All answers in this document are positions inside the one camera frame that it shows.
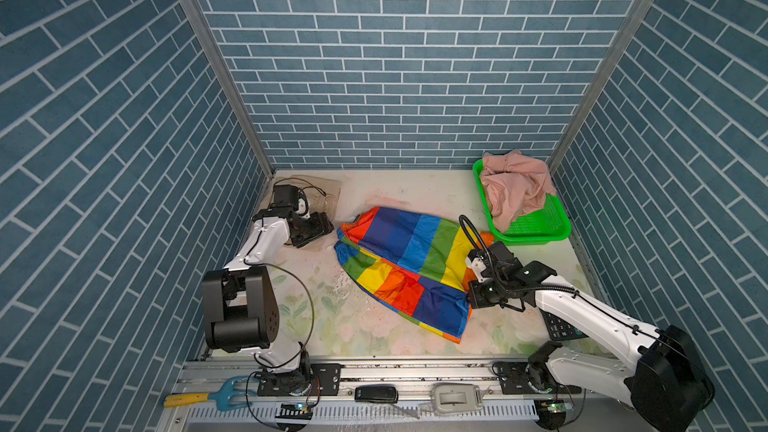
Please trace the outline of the beige drawstring shorts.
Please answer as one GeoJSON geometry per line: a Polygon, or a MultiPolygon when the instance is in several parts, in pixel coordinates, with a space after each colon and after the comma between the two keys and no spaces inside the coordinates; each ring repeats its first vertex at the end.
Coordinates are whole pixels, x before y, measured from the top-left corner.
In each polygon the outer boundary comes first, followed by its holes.
{"type": "Polygon", "coordinates": [[[295,185],[304,191],[310,204],[310,211],[304,217],[312,212],[326,212],[331,221],[335,220],[341,196],[341,183],[339,181],[309,175],[278,178],[273,183],[272,195],[273,187],[278,184],[295,185]]]}

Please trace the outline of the colourful striped shorts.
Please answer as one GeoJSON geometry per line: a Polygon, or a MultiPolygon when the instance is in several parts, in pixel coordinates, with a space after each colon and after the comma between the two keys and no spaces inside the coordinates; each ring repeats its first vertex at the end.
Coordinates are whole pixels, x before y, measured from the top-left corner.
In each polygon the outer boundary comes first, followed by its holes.
{"type": "Polygon", "coordinates": [[[337,229],[340,266],[369,296],[410,322],[459,343],[472,313],[474,246],[454,221],[374,207],[337,229]]]}

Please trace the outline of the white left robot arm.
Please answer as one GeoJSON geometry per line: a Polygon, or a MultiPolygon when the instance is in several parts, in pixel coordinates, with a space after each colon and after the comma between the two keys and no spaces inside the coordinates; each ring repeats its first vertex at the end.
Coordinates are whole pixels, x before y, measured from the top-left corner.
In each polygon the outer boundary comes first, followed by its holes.
{"type": "Polygon", "coordinates": [[[300,214],[292,206],[257,212],[235,257],[223,268],[206,272],[202,279],[207,346],[228,353],[251,353],[270,373],[299,369],[306,343],[279,333],[280,311],[269,270],[285,244],[301,248],[332,231],[325,212],[300,214]]]}

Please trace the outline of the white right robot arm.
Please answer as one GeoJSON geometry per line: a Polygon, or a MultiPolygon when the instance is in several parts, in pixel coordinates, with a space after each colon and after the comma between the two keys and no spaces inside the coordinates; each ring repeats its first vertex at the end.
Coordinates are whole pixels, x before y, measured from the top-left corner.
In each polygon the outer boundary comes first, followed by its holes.
{"type": "Polygon", "coordinates": [[[578,352],[548,341],[528,359],[526,374],[540,393],[588,389],[633,408],[658,431],[684,431],[715,397],[697,347],[684,330],[634,319],[579,290],[551,267],[522,264],[504,244],[474,247],[468,301],[522,312],[537,308],[564,320],[608,350],[578,352]]]}

